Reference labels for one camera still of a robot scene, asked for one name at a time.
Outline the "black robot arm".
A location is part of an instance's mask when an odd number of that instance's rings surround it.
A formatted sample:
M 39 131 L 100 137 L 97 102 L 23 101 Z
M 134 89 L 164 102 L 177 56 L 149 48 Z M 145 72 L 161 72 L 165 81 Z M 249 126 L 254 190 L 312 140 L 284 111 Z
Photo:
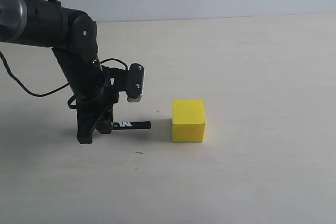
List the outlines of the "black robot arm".
M 52 49 L 74 93 L 77 140 L 91 144 L 114 102 L 98 59 L 96 22 L 56 2 L 1 0 L 1 42 Z

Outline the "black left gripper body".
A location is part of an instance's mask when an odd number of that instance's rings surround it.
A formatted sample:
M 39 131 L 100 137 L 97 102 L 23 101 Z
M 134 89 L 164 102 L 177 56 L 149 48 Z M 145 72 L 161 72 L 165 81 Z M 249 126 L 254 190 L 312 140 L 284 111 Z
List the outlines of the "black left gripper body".
M 103 112 L 112 112 L 113 105 L 119 101 L 119 92 L 113 90 L 112 85 L 113 79 L 108 82 L 108 79 L 104 73 L 104 86 L 98 95 L 92 99 L 81 101 L 79 97 L 73 95 L 68 100 L 69 108 L 73 110 L 84 109 L 93 112 L 98 112 L 102 110 Z

